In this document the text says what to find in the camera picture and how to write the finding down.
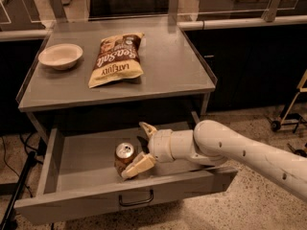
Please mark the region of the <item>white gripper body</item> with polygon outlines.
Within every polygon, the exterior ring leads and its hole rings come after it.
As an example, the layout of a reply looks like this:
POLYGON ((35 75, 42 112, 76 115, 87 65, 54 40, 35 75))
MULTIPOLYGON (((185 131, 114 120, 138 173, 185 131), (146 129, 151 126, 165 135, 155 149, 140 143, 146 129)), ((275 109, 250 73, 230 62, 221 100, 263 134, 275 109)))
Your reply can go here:
POLYGON ((174 161, 171 153, 172 133, 170 129, 161 129, 150 138, 148 144, 150 154, 160 163, 174 161))

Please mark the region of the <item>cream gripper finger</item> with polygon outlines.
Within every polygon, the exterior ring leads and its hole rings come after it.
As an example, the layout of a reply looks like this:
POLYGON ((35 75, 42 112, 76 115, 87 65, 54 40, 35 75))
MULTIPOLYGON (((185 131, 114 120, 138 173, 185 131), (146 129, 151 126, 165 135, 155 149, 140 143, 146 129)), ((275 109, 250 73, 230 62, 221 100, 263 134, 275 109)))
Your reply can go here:
POLYGON ((151 139, 152 136, 157 132, 157 129, 154 126, 145 122, 140 122, 139 125, 145 131, 148 139, 151 139))
POLYGON ((129 179, 151 169, 155 165, 155 158, 149 154, 140 152, 132 162, 121 172, 123 179, 129 179))

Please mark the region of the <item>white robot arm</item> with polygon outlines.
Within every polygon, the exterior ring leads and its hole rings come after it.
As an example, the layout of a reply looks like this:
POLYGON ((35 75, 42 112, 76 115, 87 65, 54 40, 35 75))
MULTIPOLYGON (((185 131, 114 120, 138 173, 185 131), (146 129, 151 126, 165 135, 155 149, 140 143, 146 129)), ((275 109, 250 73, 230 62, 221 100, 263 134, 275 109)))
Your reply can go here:
POLYGON ((222 165, 228 158, 260 173, 299 199, 307 200, 307 158, 251 140, 212 120, 193 129, 157 129, 142 122, 149 138, 148 153, 141 152, 121 172, 124 179, 151 169, 157 162, 188 160, 205 166, 222 165))

